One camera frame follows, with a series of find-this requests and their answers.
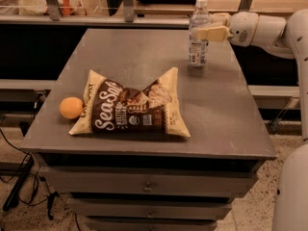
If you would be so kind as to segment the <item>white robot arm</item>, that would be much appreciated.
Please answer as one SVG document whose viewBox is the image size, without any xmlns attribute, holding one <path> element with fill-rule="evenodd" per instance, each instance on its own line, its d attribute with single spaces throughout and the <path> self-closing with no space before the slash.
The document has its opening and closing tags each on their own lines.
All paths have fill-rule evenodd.
<svg viewBox="0 0 308 231">
<path fill-rule="evenodd" d="M 308 139 L 308 10 L 287 18 L 239 12 L 216 13 L 210 24 L 190 29 L 194 39 L 222 42 L 265 52 L 296 63 L 296 83 L 279 81 L 278 87 L 296 88 L 299 94 L 302 139 Z M 308 143 L 292 152 L 281 168 L 272 231 L 308 231 Z"/>
</svg>

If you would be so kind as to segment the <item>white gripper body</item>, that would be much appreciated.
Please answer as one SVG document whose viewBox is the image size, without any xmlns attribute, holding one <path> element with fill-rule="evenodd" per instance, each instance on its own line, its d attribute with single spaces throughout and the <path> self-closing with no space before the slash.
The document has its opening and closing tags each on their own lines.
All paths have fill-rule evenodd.
<svg viewBox="0 0 308 231">
<path fill-rule="evenodd" d="M 247 47 L 252 42 L 258 20 L 257 13 L 239 12 L 233 14 L 228 21 L 229 41 L 234 45 Z"/>
</svg>

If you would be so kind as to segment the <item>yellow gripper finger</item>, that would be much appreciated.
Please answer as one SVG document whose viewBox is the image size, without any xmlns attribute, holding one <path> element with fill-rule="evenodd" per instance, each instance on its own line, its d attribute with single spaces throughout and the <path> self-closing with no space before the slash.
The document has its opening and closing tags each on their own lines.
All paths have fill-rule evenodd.
<svg viewBox="0 0 308 231">
<path fill-rule="evenodd" d="M 229 13 L 211 13 L 210 17 L 211 17 L 211 24 L 212 25 L 227 26 L 231 15 Z"/>
<path fill-rule="evenodd" d="M 229 28 L 226 26 L 194 28 L 192 30 L 194 39 L 202 39 L 214 42 L 223 42 L 230 37 Z"/>
</svg>

